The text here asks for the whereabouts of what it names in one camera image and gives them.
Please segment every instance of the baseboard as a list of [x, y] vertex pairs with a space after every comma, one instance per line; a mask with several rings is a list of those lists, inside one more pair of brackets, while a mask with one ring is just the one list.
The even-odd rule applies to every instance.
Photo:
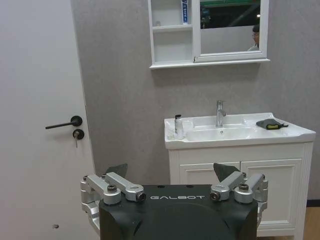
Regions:
[[312, 199], [306, 201], [307, 207], [320, 207], [320, 199]]

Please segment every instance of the sink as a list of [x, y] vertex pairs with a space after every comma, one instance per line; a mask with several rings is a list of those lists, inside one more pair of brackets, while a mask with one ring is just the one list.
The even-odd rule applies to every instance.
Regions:
[[221, 141], [233, 139], [248, 139], [252, 138], [256, 132], [253, 127], [238, 127], [238, 128], [212, 128], [192, 130], [186, 133], [186, 139], [189, 141]]
[[[266, 130], [256, 125], [264, 119], [276, 119], [288, 124], [278, 130]], [[312, 142], [316, 133], [274, 117], [272, 113], [227, 115], [223, 127], [216, 127], [216, 116], [182, 118], [184, 139], [175, 138], [175, 120], [164, 120], [165, 146], [167, 149], [211, 148], [277, 143]]]

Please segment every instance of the bathroom mirror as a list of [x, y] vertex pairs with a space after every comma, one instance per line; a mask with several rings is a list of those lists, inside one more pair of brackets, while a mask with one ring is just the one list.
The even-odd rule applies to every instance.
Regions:
[[194, 62], [267, 59], [269, 0], [193, 0]]

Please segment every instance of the screw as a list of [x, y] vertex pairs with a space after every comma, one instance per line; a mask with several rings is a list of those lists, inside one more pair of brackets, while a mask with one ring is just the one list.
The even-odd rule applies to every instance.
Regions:
[[144, 200], [146, 200], [147, 195], [144, 192], [138, 192], [135, 196], [135, 199], [137, 202], [143, 202]]
[[109, 186], [107, 187], [107, 191], [108, 191], [109, 193], [114, 193], [114, 192], [116, 192], [116, 191], [117, 191], [116, 185], [109, 185]]
[[247, 184], [245, 184], [245, 183], [241, 183], [241, 184], [239, 185], [239, 189], [240, 189], [241, 191], [243, 191], [243, 192], [247, 192], [247, 191], [249, 191], [249, 186], [248, 186]]
[[211, 198], [213, 201], [217, 202], [217, 201], [220, 200], [221, 195], [220, 195], [220, 193], [218, 193], [218, 192], [212, 192], [212, 193], [210, 194], [210, 198]]

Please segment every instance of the floor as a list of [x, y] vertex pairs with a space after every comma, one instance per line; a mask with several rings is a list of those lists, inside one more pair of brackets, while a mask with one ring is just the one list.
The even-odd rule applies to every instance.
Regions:
[[[320, 207], [307, 207], [303, 240], [320, 239]], [[259, 237], [258, 240], [292, 240], [292, 237]]]

